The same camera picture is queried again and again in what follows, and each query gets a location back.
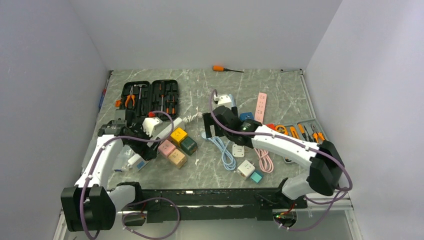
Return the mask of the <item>white long power strip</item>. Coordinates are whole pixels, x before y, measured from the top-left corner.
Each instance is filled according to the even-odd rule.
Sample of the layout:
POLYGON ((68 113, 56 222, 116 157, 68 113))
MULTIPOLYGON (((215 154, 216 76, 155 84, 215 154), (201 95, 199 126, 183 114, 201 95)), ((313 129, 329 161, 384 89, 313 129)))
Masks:
MULTIPOLYGON (((195 118, 202 118, 202 113, 197 112, 194 115, 189 115, 186 117, 177 117, 174 121, 174 130, 176 128, 185 129, 185 124, 190 123, 195 118)), ((169 124, 167 127, 165 127, 161 132, 158 132, 154 137, 156 139, 162 139, 167 134, 171 133, 171 124, 169 124)), ((142 157, 140 154, 135 153, 128 161, 127 161, 127 168, 128 169, 135 169, 136 171, 140 171, 145 165, 148 164, 147 160, 148 156, 142 157)))

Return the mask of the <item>pink cube socket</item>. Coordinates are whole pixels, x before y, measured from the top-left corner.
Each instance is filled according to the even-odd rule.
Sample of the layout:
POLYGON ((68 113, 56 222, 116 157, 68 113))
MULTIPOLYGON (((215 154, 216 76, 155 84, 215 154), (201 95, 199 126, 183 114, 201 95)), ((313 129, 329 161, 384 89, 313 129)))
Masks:
POLYGON ((169 140, 163 141, 157 148, 158 152, 165 158, 168 158, 169 155, 176 149, 177 147, 169 140))

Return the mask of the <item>blue cube socket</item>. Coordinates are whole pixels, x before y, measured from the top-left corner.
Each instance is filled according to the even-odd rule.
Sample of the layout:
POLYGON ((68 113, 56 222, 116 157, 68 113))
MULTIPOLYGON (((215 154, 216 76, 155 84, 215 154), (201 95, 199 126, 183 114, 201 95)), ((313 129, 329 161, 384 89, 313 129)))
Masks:
POLYGON ((242 113, 240 113, 240 115, 239 115, 239 119, 240 119, 241 121, 245 121, 245 120, 247 120, 247 119, 252 119, 252 120, 254 120, 254 119, 255 119, 255 117, 254 117, 254 115, 253 115, 253 113, 252 113, 252 112, 242 112, 242 113))

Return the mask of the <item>beige cube socket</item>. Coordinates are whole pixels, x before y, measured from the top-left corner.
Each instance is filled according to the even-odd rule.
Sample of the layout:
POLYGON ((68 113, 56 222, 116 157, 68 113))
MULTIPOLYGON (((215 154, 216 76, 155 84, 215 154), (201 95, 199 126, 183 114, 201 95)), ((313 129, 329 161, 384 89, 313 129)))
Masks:
POLYGON ((173 163, 178 169, 180 169, 186 162, 187 156, 180 150, 173 150, 167 157, 171 163, 173 163))

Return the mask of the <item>clear plastic screw box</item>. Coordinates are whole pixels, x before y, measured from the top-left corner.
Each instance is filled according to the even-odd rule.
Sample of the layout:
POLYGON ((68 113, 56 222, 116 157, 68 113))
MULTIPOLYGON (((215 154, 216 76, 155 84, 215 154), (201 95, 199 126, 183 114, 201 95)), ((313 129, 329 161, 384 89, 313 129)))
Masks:
POLYGON ((128 146, 124 145, 121 152, 117 155, 112 170, 115 172, 125 172, 130 166, 128 160, 135 155, 135 152, 128 146))

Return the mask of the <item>pink power strip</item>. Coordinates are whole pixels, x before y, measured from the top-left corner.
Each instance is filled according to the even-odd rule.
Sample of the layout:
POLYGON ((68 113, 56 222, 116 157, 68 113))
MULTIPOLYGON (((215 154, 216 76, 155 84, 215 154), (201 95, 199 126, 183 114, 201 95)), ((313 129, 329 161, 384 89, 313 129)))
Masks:
POLYGON ((266 103, 267 103, 267 94, 260 92, 258 94, 255 113, 254 113, 254 120, 255 121, 263 123, 264 115, 265 115, 265 109, 266 109, 266 103))

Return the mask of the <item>yellow cube socket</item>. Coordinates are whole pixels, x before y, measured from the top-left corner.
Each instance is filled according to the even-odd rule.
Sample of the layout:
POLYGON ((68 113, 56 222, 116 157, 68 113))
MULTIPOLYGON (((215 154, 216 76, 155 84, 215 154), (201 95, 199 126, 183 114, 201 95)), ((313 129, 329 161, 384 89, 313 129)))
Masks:
POLYGON ((188 133, 181 127, 177 127, 170 135, 171 141, 178 147, 181 146, 182 141, 184 141, 187 137, 188 133))

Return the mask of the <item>white charger plug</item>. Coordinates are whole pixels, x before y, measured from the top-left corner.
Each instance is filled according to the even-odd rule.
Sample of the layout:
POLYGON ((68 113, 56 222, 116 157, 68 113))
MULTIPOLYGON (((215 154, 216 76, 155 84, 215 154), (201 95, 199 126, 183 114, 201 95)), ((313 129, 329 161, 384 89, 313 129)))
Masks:
POLYGON ((243 145, 237 145, 235 143, 232 145, 232 156, 234 158, 243 158, 245 156, 245 153, 246 150, 243 145))

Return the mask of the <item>dark green cube socket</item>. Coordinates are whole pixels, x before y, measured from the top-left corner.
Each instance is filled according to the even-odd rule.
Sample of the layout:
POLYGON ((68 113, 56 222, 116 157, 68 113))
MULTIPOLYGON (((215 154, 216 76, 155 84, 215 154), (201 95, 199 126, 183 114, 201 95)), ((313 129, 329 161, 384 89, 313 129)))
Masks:
POLYGON ((195 153, 198 149, 198 144, 191 137, 187 136, 180 143, 180 148, 189 156, 195 153))

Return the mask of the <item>black tool case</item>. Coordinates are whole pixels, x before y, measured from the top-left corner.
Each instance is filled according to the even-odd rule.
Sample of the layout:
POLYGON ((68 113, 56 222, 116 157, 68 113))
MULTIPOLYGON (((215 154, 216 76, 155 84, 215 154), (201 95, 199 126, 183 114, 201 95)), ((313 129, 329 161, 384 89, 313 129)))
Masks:
POLYGON ((127 82, 123 85, 120 99, 115 102, 115 107, 135 111, 137 117, 147 117, 148 113, 152 111, 166 113, 166 101, 169 94, 175 96, 175 115, 169 114, 174 120, 179 115, 179 86, 175 79, 127 82), (127 109, 125 101, 130 93, 131 86, 133 86, 133 94, 135 95, 135 106, 133 109, 127 109))

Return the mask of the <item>white cube socket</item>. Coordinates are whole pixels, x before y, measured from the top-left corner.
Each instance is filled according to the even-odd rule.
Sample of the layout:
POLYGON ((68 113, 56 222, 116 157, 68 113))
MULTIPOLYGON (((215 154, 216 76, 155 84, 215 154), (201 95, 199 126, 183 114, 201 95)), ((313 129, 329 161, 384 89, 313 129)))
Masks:
POLYGON ((236 173, 242 177, 243 180, 247 180, 253 172, 256 170, 255 166, 248 160, 244 160, 237 168, 236 173))

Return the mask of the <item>teal plug adapter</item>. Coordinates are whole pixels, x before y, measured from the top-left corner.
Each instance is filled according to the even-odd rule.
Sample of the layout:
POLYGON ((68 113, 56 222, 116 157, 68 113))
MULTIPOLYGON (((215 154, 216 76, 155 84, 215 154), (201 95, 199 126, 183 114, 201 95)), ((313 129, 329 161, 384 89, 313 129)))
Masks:
POLYGON ((260 171, 255 170, 251 175, 250 179, 258 184, 263 179, 263 174, 260 171))

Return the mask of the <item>grey tool tray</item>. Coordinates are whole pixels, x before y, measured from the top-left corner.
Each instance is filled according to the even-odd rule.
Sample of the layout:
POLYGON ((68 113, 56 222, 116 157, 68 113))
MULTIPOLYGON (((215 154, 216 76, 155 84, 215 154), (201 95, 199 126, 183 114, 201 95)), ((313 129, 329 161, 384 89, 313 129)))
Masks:
POLYGON ((288 136, 291 136, 290 133, 290 127, 294 126, 296 128, 296 131, 300 137, 300 140, 304 140, 304 141, 308 141, 308 142, 315 142, 314 138, 313 138, 313 130, 310 126, 310 124, 314 124, 316 126, 316 128, 318 129, 319 132, 323 133, 323 130, 319 124, 319 122, 315 119, 307 119, 307 120, 302 120, 297 122, 296 124, 294 123, 287 123, 287 124, 280 124, 286 127, 287 131, 288 131, 288 136))

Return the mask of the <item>light blue power strip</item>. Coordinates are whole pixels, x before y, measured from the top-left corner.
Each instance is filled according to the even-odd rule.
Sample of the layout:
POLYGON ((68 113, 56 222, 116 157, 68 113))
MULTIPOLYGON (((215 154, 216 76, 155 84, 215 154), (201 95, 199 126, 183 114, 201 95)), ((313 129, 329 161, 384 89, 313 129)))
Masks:
POLYGON ((231 108, 236 106, 236 101, 234 99, 234 96, 232 94, 228 94, 228 96, 231 99, 231 108))

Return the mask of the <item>red cube socket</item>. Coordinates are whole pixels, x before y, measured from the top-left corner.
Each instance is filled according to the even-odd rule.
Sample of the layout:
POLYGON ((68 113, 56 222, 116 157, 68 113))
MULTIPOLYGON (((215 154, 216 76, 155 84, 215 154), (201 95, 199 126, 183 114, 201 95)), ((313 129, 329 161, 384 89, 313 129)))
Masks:
POLYGON ((266 126, 274 131, 276 130, 275 125, 272 123, 266 124, 266 126))

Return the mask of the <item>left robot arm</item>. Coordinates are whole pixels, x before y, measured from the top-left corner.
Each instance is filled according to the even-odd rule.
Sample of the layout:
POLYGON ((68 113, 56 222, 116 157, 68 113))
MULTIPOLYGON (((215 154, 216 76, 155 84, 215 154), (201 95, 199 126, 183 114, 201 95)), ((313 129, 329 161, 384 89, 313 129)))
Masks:
POLYGON ((95 150, 86 168, 74 186, 65 187, 60 195, 62 210, 70 232, 110 230, 117 212, 125 206, 139 209, 144 203, 138 182, 121 182, 106 190, 114 163, 124 146, 129 146, 143 159, 152 159, 156 152, 151 145, 159 143, 161 136, 153 138, 155 128, 162 121, 150 112, 147 117, 132 121, 129 111, 117 110, 115 118, 97 131, 95 150))

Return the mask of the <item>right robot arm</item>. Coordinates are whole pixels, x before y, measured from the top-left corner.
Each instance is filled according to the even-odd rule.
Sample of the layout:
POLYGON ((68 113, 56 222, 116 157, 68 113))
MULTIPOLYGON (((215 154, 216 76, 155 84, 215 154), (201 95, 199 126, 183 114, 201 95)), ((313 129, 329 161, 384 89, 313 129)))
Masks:
POLYGON ((218 137, 225 136, 239 146, 266 150, 287 157, 306 172, 283 180, 275 194, 276 203, 289 207, 296 199, 317 193, 332 196, 338 187, 344 164, 330 141, 321 144, 300 140, 279 133, 254 119, 240 120, 233 109, 219 106, 203 113, 205 134, 211 137, 211 127, 218 137))

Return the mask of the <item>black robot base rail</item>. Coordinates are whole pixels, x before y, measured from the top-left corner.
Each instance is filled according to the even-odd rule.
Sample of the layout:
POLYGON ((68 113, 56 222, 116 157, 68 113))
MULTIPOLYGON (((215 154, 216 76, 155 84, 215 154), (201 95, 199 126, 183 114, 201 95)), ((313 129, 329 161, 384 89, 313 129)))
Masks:
POLYGON ((147 223, 198 220, 256 219, 271 221, 277 212, 307 208, 303 197, 290 200, 278 188, 144 189, 147 204, 125 206, 124 211, 146 214, 147 223))

